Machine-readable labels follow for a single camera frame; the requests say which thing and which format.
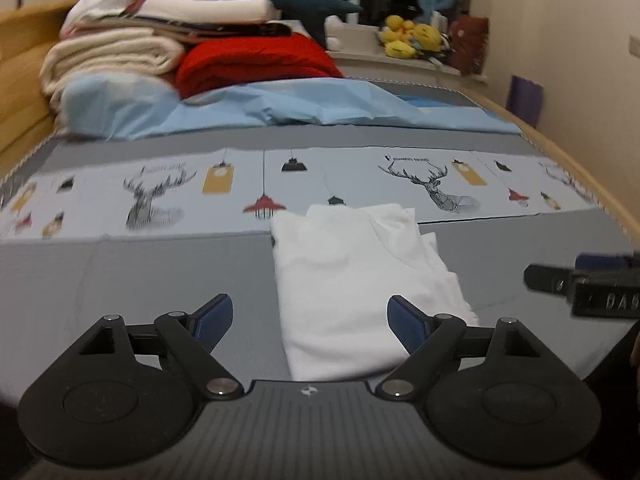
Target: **deer print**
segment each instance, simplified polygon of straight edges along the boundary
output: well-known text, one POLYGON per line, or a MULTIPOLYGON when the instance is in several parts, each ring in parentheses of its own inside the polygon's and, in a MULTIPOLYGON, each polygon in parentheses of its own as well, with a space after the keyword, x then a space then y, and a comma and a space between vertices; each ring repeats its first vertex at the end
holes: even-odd
POLYGON ((130 231, 158 229, 178 223, 183 215, 181 208, 161 209, 152 207, 151 201, 164 195, 167 189, 183 186, 194 176, 195 173, 187 177, 186 172, 181 170, 178 178, 171 180, 171 177, 167 177, 164 182, 157 184, 151 190, 145 190, 141 182, 134 184, 133 179, 125 180, 123 183, 124 189, 132 192, 133 197, 136 199, 127 216, 127 229, 130 231))
POLYGON ((382 166, 379 166, 379 168, 385 173, 388 173, 389 175, 398 176, 400 178, 406 178, 409 181, 411 181, 411 183, 413 184, 418 184, 419 186, 423 186, 424 189, 427 190, 427 193, 429 193, 429 196, 431 197, 431 200, 433 200, 433 203, 443 211, 449 211, 452 213, 462 213, 463 211, 470 211, 470 210, 476 209, 480 205, 478 200, 476 200, 471 196, 448 195, 446 193, 441 192, 441 190, 439 189, 440 179, 446 177, 447 173, 449 173, 447 168, 444 168, 443 170, 442 168, 434 166, 429 161, 427 161, 427 164, 431 166, 435 171, 429 170, 429 173, 431 173, 431 176, 425 182, 424 180, 421 180, 415 175, 408 174, 406 170, 402 170, 402 173, 399 173, 398 171, 394 170, 393 166, 395 163, 396 162, 393 161, 389 165, 389 167, 386 168, 386 170, 382 166))

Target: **cream blanket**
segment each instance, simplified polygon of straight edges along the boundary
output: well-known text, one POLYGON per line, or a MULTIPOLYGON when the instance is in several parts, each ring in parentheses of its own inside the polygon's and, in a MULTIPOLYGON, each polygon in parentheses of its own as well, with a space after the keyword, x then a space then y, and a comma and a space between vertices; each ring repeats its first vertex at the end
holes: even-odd
POLYGON ((40 70, 42 92, 58 110, 66 83, 78 73, 161 75, 176 68, 183 55, 180 43, 155 36, 152 28, 118 28, 69 38, 47 54, 40 70))

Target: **red blanket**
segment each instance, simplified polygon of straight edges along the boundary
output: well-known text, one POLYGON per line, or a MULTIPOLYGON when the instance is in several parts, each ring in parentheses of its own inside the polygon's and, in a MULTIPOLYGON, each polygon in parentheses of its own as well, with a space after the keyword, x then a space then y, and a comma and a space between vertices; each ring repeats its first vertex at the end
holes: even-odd
POLYGON ((175 79, 180 97, 238 83, 342 77, 334 61, 314 40, 288 37, 224 38, 201 43, 182 60, 175 79))

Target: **wooden bed frame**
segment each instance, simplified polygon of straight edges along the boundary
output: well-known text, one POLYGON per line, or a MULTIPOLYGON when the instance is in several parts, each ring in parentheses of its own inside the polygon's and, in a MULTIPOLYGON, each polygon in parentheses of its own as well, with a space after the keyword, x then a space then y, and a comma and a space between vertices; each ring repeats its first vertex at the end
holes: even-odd
MULTIPOLYGON (((73 4, 58 2, 0 13, 0 182, 53 131, 54 117, 40 93, 39 73, 73 4)), ((471 89, 462 92, 516 123, 526 139, 593 192, 626 232, 640 241, 640 221, 616 199, 616 190, 605 189, 570 153, 481 93, 471 89)))

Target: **wall socket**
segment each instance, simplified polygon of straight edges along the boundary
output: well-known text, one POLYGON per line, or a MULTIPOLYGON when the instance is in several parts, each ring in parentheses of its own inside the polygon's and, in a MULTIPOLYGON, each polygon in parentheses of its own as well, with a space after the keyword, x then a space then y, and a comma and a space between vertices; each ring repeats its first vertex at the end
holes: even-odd
POLYGON ((629 54, 640 57, 640 38, 629 36, 629 54))

